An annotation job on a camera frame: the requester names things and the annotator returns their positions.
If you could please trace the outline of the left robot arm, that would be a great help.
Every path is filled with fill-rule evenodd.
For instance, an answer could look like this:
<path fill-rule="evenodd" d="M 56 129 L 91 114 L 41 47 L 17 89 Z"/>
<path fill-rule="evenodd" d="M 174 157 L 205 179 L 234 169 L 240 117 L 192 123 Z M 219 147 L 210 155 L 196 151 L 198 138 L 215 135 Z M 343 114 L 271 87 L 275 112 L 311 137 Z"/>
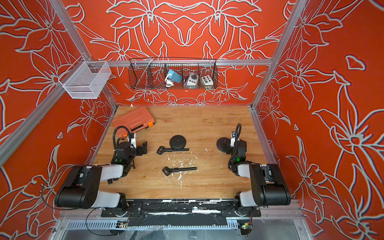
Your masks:
<path fill-rule="evenodd" d="M 135 157 L 148 153 L 148 143 L 136 144 L 136 134 L 119 126 L 113 133 L 114 155 L 108 165 L 75 165 L 56 194 L 54 204 L 66 209 L 117 209 L 128 211 L 123 193 L 110 193 L 99 189 L 101 182 L 112 184 L 126 177 L 135 168 Z"/>

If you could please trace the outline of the black round stand base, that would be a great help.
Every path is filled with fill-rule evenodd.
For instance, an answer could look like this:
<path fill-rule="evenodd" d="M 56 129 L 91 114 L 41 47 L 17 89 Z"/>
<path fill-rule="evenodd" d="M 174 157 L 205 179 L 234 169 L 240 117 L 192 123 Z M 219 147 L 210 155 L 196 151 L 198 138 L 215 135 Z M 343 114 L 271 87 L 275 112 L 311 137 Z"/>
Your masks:
<path fill-rule="evenodd" d="M 170 139 L 170 147 L 175 150 L 183 149 L 187 144 L 185 137 L 175 135 Z"/>

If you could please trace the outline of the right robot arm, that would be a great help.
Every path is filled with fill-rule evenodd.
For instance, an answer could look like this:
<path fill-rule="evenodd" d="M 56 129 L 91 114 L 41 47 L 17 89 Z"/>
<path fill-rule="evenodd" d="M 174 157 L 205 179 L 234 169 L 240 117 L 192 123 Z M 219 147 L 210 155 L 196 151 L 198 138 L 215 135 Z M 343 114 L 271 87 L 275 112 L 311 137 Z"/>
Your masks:
<path fill-rule="evenodd" d="M 234 208 L 288 206 L 291 195 L 277 164 L 254 163 L 247 160 L 247 142 L 240 139 L 242 124 L 237 124 L 231 137 L 225 138 L 223 151 L 230 155 L 228 169 L 238 177 L 251 181 L 251 190 L 239 192 Z"/>

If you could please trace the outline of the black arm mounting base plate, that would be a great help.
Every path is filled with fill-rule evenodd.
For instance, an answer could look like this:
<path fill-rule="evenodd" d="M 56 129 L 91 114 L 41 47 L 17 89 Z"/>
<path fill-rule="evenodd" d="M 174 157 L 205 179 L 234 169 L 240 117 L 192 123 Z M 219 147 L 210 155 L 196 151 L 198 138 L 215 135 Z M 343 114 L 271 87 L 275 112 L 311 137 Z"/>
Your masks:
<path fill-rule="evenodd" d="M 102 218 L 117 219 L 128 227 L 229 228 L 261 216 L 259 207 L 241 207 L 233 199 L 128 200 L 128 210 L 104 208 Z"/>

